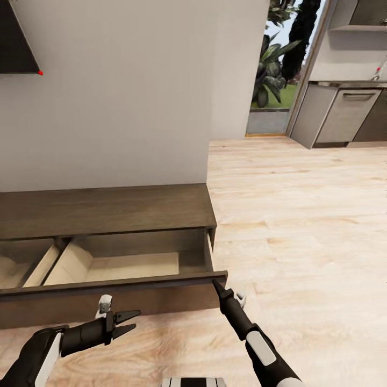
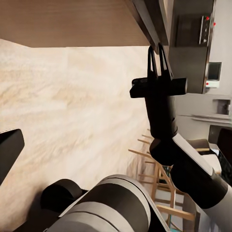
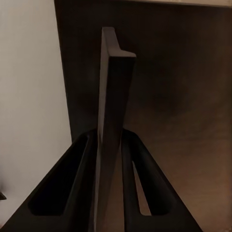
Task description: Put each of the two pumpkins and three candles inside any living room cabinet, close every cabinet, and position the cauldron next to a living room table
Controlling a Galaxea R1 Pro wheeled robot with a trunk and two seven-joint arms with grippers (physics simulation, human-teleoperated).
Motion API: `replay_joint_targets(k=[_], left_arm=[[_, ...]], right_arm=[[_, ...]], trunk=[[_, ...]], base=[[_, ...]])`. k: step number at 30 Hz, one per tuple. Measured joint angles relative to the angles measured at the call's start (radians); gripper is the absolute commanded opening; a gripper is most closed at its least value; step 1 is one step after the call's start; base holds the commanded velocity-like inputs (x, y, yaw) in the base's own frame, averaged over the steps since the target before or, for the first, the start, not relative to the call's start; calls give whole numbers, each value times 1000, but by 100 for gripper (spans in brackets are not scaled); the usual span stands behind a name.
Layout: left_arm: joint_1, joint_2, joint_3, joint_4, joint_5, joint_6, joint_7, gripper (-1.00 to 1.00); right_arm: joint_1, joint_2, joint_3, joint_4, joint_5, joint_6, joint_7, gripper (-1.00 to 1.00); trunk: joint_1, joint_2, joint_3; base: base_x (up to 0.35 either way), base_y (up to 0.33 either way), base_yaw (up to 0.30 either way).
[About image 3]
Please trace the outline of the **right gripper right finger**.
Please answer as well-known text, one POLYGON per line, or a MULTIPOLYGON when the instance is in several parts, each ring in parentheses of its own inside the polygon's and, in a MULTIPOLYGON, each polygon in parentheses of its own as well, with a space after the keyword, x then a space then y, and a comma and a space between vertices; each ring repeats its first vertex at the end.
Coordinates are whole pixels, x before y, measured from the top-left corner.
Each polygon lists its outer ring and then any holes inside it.
POLYGON ((203 232, 136 133, 123 129, 121 156, 125 232, 203 232), (151 216, 140 213, 133 161, 151 216))

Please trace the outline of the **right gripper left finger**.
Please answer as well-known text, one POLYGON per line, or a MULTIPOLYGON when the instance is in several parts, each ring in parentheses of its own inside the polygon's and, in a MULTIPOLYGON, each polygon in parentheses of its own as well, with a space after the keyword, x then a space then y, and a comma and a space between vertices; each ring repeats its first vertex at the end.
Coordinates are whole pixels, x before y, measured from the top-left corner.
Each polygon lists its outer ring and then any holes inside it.
POLYGON ((97 129, 82 133, 0 232, 88 232, 97 129))

